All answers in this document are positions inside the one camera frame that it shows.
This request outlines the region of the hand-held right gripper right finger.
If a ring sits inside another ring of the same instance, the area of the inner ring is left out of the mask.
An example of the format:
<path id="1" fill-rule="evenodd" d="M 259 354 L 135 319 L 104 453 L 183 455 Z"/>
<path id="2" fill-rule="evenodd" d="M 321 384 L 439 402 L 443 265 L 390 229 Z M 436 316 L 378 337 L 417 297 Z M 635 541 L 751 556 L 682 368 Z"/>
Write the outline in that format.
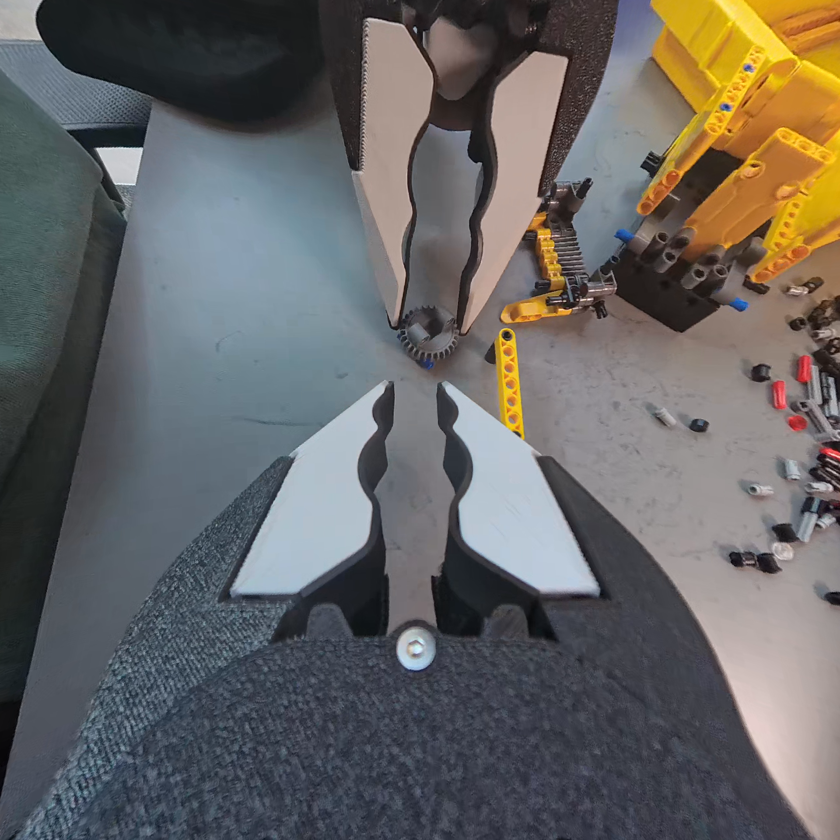
<path id="1" fill-rule="evenodd" d="M 450 382 L 437 385 L 436 405 L 453 491 L 432 585 L 437 628 L 479 636 L 497 610 L 512 607 L 528 635 L 552 636 L 549 605 L 596 601 L 602 586 L 541 454 Z"/>

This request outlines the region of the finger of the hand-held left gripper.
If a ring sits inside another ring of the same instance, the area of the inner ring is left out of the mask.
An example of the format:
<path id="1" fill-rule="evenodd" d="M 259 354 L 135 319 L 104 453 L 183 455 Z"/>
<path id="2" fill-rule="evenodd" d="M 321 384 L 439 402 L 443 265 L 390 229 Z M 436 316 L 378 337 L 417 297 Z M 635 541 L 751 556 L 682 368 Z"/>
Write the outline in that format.
<path id="1" fill-rule="evenodd" d="M 416 224 L 412 171 L 429 122 L 436 77 L 404 25 L 362 28 L 360 158 L 352 172 L 376 286 L 392 329 L 403 319 Z"/>
<path id="2" fill-rule="evenodd" d="M 471 248 L 458 293 L 463 335 L 488 303 L 538 210 L 568 65 L 564 56 L 525 53 L 490 87 L 481 126 L 486 143 L 481 190 L 469 219 Z"/>

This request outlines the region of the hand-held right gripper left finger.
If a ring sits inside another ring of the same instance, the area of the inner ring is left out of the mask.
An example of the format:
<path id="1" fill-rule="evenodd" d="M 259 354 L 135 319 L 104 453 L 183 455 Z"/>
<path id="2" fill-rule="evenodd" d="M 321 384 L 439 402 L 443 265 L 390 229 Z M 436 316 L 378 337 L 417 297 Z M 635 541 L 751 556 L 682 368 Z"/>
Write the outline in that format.
<path id="1" fill-rule="evenodd" d="M 280 636 L 302 635 L 315 606 L 337 606 L 355 636 L 388 624 L 382 511 L 395 387 L 375 385 L 281 461 L 267 508 L 229 580 L 236 602 L 284 602 Z"/>

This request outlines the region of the yellow lego beam with black pins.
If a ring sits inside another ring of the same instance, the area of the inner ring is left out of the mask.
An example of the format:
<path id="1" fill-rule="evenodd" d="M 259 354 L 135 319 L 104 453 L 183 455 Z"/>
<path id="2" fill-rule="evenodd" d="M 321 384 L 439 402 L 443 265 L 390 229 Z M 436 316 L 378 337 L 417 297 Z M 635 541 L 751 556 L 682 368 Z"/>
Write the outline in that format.
<path id="1" fill-rule="evenodd" d="M 505 428 L 524 440 L 518 347 L 512 329 L 499 331 L 485 353 L 485 362 L 496 370 L 499 419 Z"/>

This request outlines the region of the grey yellow lego rack assembly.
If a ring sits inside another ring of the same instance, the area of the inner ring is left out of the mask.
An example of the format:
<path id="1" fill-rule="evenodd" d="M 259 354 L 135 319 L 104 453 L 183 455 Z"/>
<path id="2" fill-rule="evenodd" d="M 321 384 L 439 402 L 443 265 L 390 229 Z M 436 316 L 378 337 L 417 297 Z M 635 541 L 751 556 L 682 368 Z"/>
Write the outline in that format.
<path id="1" fill-rule="evenodd" d="M 522 237 L 532 247 L 538 278 L 529 298 L 502 310 L 503 324 L 590 313 L 608 316 L 606 302 L 616 294 L 612 264 L 590 273 L 585 268 L 574 218 L 581 210 L 593 180 L 556 182 L 542 198 L 538 212 Z"/>

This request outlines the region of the large yellow black lego model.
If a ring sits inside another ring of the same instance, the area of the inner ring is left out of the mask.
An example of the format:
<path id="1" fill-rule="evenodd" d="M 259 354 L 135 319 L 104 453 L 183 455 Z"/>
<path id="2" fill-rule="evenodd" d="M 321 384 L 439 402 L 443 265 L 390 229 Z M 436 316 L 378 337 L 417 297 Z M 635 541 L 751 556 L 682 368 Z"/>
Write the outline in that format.
<path id="1" fill-rule="evenodd" d="M 633 232 L 616 232 L 617 295 L 678 333 L 809 256 L 829 221 L 798 228 L 837 167 L 838 80 L 754 38 L 726 50 L 696 113 L 648 154 Z"/>

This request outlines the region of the pile of small lego pins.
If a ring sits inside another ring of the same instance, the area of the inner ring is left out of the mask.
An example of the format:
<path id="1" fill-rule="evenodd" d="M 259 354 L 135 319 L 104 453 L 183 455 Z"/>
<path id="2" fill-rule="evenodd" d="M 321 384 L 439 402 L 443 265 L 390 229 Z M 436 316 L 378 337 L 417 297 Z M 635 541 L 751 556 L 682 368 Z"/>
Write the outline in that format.
<path id="1" fill-rule="evenodd" d="M 764 552 L 731 551 L 729 563 L 739 570 L 778 574 L 782 563 L 795 557 L 797 547 L 808 544 L 819 532 L 838 528 L 839 523 L 839 297 L 819 301 L 806 315 L 788 321 L 796 332 L 807 332 L 814 342 L 812 352 L 795 362 L 794 380 L 804 389 L 802 398 L 788 394 L 787 384 L 775 379 L 769 364 L 754 365 L 751 382 L 770 386 L 770 404 L 785 413 L 785 422 L 796 433 L 811 432 L 818 444 L 813 466 L 807 472 L 793 458 L 780 461 L 784 480 L 800 483 L 805 497 L 799 517 L 771 526 L 773 541 Z"/>

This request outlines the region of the yellow plastic storage bin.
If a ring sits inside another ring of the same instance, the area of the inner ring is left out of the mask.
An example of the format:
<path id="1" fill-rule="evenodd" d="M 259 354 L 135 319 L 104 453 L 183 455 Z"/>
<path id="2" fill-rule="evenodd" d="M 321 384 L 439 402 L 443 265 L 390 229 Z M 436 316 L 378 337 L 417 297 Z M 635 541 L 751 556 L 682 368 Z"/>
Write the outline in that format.
<path id="1" fill-rule="evenodd" d="M 652 57 L 699 110 L 763 50 L 745 107 L 759 121 L 793 129 L 818 143 L 838 131 L 838 2 L 653 1 L 662 22 Z"/>

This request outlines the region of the grey mesh chair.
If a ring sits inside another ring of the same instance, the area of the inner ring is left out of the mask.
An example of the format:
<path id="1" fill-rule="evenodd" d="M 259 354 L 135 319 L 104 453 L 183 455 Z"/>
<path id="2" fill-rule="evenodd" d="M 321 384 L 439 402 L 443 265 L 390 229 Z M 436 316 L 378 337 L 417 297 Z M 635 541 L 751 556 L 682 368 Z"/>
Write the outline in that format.
<path id="1" fill-rule="evenodd" d="M 140 149 L 151 99 L 65 68 L 37 40 L 2 39 L 1 71 L 86 150 Z"/>

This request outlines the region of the person in green sweatshirt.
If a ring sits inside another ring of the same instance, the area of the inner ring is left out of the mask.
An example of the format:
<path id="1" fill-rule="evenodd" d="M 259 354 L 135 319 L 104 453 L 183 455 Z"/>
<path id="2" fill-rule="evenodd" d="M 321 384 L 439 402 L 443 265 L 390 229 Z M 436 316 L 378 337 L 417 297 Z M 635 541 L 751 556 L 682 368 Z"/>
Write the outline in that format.
<path id="1" fill-rule="evenodd" d="M 99 165 L 1 85 L 1 701 L 21 701 L 126 222 Z"/>

